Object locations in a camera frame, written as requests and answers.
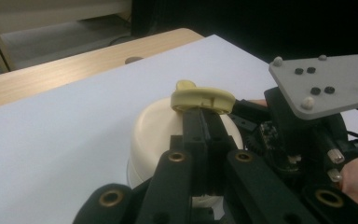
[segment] floor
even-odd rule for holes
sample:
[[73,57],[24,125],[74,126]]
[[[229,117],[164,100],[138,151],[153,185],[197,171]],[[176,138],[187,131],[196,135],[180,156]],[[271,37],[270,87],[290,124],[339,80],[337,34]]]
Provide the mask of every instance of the floor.
[[1,35],[18,69],[108,47],[130,35],[130,24],[112,15]]

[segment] yellow handle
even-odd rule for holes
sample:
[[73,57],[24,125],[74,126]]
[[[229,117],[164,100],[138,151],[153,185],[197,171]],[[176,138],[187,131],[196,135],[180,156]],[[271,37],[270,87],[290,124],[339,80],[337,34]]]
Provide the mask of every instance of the yellow handle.
[[176,83],[176,91],[171,95],[171,108],[185,111],[191,107],[214,110],[218,114],[230,113],[235,104],[235,97],[228,91],[215,88],[197,87],[190,80]]

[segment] wooden surface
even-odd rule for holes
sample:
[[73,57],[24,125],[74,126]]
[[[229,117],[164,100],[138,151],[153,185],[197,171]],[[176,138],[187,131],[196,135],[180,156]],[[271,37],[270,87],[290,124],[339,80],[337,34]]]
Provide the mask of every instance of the wooden surface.
[[129,57],[149,57],[203,37],[178,29],[0,75],[0,105],[120,67]]

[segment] mounting plate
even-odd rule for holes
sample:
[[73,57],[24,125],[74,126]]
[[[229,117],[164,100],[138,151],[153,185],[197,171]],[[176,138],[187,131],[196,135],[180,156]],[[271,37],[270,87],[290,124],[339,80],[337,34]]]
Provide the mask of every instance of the mounting plate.
[[301,119],[358,108],[358,55],[290,61],[277,57],[269,71]]

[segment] white paper sheet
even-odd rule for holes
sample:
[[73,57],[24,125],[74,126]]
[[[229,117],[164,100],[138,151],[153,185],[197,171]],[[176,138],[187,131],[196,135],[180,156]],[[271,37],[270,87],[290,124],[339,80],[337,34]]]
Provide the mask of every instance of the white paper sheet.
[[[126,184],[133,122],[179,79],[237,99],[276,86],[266,63],[214,35],[0,106],[0,224],[72,223],[98,187]],[[346,119],[358,132],[358,112]]]

